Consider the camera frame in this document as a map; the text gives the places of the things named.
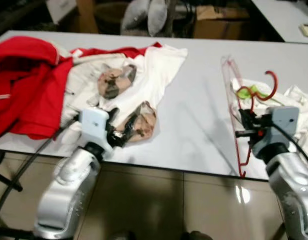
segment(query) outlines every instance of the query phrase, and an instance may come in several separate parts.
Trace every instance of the white table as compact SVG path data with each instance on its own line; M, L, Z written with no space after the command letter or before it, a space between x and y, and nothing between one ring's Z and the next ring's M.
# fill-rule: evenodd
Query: white table
M308 44L35 31L9 31L0 41L15 35L53 40L69 50L77 47L109 50L126 44L139 48L155 41L188 49L186 61L158 106L158 122L152 138L116 149L114 156L107 160L110 162L237 176L234 135L221 71L222 56L232 55L244 78L272 84L264 72L273 70L279 77L280 92L293 84L308 90ZM0 138L0 149L33 153L42 142L7 133ZM73 148L60 145L58 139L42 154L66 157ZM252 158L245 169L247 177L267 179L261 160Z
M308 6L304 2L251 1L285 42L308 44L308 37L299 28L301 24L308 24Z

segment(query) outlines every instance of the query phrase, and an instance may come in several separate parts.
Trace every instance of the red jacket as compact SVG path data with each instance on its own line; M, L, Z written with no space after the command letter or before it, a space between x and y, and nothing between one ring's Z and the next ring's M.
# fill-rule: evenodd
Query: red jacket
M0 43L0 135L50 137L61 119L72 58L46 41L16 36Z

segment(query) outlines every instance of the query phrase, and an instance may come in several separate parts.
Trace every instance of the gray pillow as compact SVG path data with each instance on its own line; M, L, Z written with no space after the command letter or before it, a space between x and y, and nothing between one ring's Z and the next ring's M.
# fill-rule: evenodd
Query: gray pillow
M152 0L149 5L147 28L150 36L158 34L165 25L168 17L168 6L165 0Z
M127 7L121 24L121 31L133 29L146 19L150 0L133 0Z

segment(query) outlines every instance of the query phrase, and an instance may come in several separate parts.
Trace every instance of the floor tile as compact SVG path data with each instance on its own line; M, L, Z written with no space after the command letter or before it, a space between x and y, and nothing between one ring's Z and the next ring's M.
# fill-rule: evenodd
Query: floor tile
M116 164L111 162L105 162L102 165L102 170L117 172L117 173L146 175L146 176L166 178L166 179L176 179L176 180L183 179L183 172L181 171L155 169L149 167L137 167L124 164Z
M184 183L184 222L187 231L201 231L213 239L272 240L282 216L271 191L246 188L248 184L219 183L200 176ZM280 238L286 240L283 232Z
M18 161L5 159L2 164L6 162L15 165ZM39 201L51 182L54 167L51 164L34 162L20 178L23 191L11 191L0 212L1 219L10 228L33 228Z
M272 192L270 184L267 181L247 180L243 178L240 179L226 176L210 176L195 173L185 173L184 180L189 182L214 184L227 187L243 186L246 189Z
M0 174L7 179L12 179L12 177L16 174L22 163L23 162L20 160L5 158L0 164ZM0 197L6 187L7 186L4 183L0 182Z
M31 155L28 154L21 154L21 153L13 153L13 152L6 152L5 158L8 159L16 159L16 160L28 160ZM52 157L52 156L38 156L34 160L36 163L43 163L43 164L57 164L62 158L61 157Z
M5 158L7 159L17 159L17 160L25 160L28 155L14 152L5 152Z
M78 239L130 230L138 240L178 240L182 196L181 180L102 170Z
M250 240L245 235L243 211L235 188L185 181L184 226L214 240Z
M253 240L273 240L283 223L279 204L272 192L248 190L250 200L243 203L247 235ZM274 240L287 240L283 233Z

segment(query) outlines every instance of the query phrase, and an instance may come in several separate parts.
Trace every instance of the black cable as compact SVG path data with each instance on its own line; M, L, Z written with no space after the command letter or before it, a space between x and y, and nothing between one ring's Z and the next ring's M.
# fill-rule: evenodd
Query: black cable
M191 6L188 2L188 0L181 0L181 2L184 4L184 6L186 7L186 19L189 17L191 11Z
M276 128L278 131L280 131L281 134L284 135L284 137L286 137L289 141L291 141L296 149L304 156L304 158L306 159L306 161L308 162L308 156L306 155L306 153L303 151L303 149L300 147L300 145L298 145L298 143L286 132L284 131L282 128L280 128L278 125L276 125L275 123L271 123L271 125Z
M0 198L0 211L3 207L3 204L5 203L7 197L9 196L11 190L13 189L13 185L20 179L20 177L24 174L24 172L28 169L28 167L33 163L33 161L35 160L35 158L39 155L39 153L44 150L47 145L50 144L50 142L58 137L61 132L63 132L64 129L68 128L72 123L74 123L75 121L78 120L78 116L75 116L74 118L72 118L71 120L69 120L65 126L60 127L51 138L47 139L37 150L36 152L28 159L28 161L24 164L24 166L21 167L21 169L18 171L18 173L16 174L16 176L11 180L10 184L8 185L8 187L6 188L5 192L3 193L3 195Z

